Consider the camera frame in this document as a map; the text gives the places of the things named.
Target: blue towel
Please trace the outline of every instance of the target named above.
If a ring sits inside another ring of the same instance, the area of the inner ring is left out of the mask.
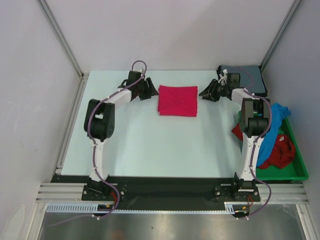
[[[276,143],[278,129],[281,127],[282,120],[291,114],[286,106],[275,103],[271,106],[272,122],[269,132],[265,135],[261,144],[256,166],[262,165],[269,157]]]

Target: dark red cloth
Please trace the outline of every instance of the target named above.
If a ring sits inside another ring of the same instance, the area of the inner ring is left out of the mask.
[[[295,159],[296,147],[290,141],[289,137],[279,134],[276,137],[274,147],[269,158],[259,166],[260,169],[267,169],[270,165],[274,165],[280,169],[288,166]]]
[[[158,101],[158,112],[161,116],[196,117],[198,87],[160,85]]]

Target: white wall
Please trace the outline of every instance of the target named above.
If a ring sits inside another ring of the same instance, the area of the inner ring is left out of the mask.
[[[260,64],[293,0],[47,0],[83,71]]]
[[[320,224],[320,1],[304,1],[264,71],[273,101],[288,106],[309,180],[304,183]]]
[[[79,79],[35,0],[2,1],[0,32],[1,233],[20,204],[28,224]]]

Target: pink towel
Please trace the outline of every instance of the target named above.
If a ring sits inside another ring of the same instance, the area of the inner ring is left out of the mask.
[[[158,112],[161,116],[196,117],[198,87],[160,85]]]

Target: white table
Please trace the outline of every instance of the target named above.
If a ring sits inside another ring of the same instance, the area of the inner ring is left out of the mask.
[[[203,91],[216,71],[148,71],[156,89],[198,86]],[[128,71],[92,71],[89,75],[64,160],[62,175],[89,175],[92,148],[84,121],[90,99],[104,99],[128,77]],[[158,96],[136,98],[115,112],[115,131],[104,146],[104,168],[111,176],[233,177],[241,164],[239,140],[231,133],[241,109],[221,98],[198,98],[197,117],[159,116]]]

